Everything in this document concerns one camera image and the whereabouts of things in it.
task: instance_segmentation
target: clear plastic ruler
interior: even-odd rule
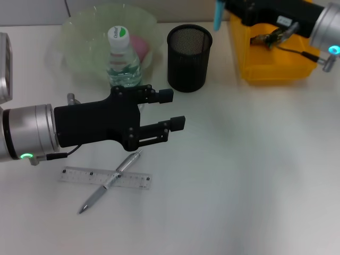
[[[65,166],[60,173],[59,181],[103,184],[105,180],[114,174],[111,170],[82,168]],[[122,172],[112,187],[126,187],[148,190],[151,186],[151,174]]]

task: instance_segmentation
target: white table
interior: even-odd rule
[[[160,24],[164,37],[177,25]],[[0,28],[14,50],[14,99],[3,108],[65,105],[68,92],[81,102],[108,95],[105,84],[56,64],[59,29]],[[128,153],[112,141],[37,167],[0,164],[1,254],[339,254],[337,70],[315,71],[304,88],[244,87],[226,23],[212,36],[205,86],[142,112],[143,125],[186,116],[184,131],[146,147],[131,169],[153,175],[151,190],[113,188],[77,215],[96,187],[60,183],[58,175],[65,165],[115,168]],[[161,53],[149,76],[157,90],[169,87],[166,43]]]

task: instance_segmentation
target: clear green bowl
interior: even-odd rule
[[[162,45],[163,37],[153,15],[127,4],[94,6],[67,19],[62,25],[58,48],[68,67],[74,72],[107,80],[110,49],[107,31],[113,26],[124,26],[131,35],[148,43],[149,52],[142,62],[142,69],[146,69],[152,62],[153,52]]]

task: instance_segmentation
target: pink object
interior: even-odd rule
[[[149,52],[149,45],[139,36],[130,35],[130,43],[136,51],[139,61],[142,63],[143,59]]]

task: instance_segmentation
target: yellow plastic bin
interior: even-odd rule
[[[267,86],[304,79],[317,67],[317,63],[300,54],[277,48],[268,50],[260,45],[250,46],[250,38],[271,33],[277,27],[269,24],[246,27],[235,15],[231,15],[230,23],[241,76],[251,84]],[[309,46],[308,39],[297,35],[293,35],[280,46],[300,52],[306,51],[317,56],[320,54],[319,50]]]

